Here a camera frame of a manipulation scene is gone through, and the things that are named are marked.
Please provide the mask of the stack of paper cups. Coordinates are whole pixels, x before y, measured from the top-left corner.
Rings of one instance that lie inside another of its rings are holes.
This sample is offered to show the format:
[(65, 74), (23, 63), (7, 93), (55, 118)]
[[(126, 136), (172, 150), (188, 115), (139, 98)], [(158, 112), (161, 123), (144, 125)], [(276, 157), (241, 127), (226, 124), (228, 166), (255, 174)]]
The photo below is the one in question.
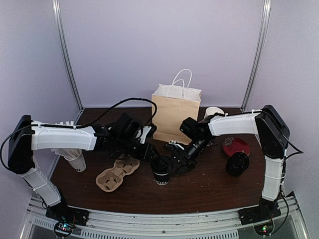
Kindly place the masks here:
[(225, 112), (221, 108), (218, 108), (218, 107), (208, 107), (205, 110), (205, 114), (204, 114), (203, 119), (205, 119), (208, 116), (214, 115), (214, 114), (224, 115)]

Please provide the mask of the stack of black lids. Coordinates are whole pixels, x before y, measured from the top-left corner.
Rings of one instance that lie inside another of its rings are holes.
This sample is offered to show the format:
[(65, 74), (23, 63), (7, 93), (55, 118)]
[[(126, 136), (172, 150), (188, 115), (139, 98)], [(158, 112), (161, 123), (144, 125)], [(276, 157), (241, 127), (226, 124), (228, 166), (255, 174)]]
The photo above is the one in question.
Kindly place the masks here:
[(226, 171), (231, 176), (238, 177), (248, 169), (249, 165), (249, 157), (243, 152), (236, 152), (229, 158), (226, 164)]

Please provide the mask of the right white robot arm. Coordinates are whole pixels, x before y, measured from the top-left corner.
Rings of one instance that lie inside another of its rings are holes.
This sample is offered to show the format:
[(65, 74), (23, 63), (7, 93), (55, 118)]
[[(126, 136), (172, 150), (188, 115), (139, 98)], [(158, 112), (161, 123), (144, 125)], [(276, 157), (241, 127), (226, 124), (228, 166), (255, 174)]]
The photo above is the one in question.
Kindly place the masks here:
[(266, 160), (266, 168), (262, 195), (255, 214), (259, 219), (265, 220), (275, 211), (285, 177), (290, 130), (272, 105), (234, 115), (215, 113), (201, 121), (188, 117), (179, 129), (191, 139), (191, 143), (186, 146), (174, 144), (167, 169), (168, 174), (174, 176), (194, 169), (197, 156), (218, 136), (257, 135)]

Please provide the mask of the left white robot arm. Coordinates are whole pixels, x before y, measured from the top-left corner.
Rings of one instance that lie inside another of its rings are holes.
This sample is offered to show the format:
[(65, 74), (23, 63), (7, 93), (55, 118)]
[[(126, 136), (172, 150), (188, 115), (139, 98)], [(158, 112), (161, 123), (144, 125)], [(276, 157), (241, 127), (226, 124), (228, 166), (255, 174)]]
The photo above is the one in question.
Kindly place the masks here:
[(33, 152), (41, 149), (80, 149), (106, 151), (111, 158), (130, 156), (151, 162), (159, 157), (156, 147), (147, 142), (157, 127), (123, 113), (116, 122), (88, 125), (44, 124), (24, 115), (6, 140), (8, 161), (5, 168), (20, 175), (42, 198), (48, 210), (61, 221), (72, 216), (62, 192), (39, 170)]

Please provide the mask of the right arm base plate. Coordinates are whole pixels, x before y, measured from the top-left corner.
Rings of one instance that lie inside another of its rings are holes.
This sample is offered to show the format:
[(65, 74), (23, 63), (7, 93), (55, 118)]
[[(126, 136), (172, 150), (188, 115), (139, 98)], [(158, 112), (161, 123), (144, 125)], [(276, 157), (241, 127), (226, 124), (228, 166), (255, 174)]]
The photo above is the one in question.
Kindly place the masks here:
[(248, 225), (278, 217), (281, 215), (281, 210), (277, 204), (273, 207), (269, 205), (258, 205), (240, 209), (238, 215), (241, 225)]

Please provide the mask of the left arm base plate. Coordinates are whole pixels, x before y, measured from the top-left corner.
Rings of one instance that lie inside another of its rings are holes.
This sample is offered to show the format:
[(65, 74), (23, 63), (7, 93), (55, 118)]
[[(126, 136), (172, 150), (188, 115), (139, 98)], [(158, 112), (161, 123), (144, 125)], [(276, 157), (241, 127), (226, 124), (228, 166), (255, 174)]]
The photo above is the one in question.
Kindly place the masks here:
[(86, 226), (89, 211), (72, 208), (66, 205), (56, 205), (46, 209), (45, 216), (72, 225)]

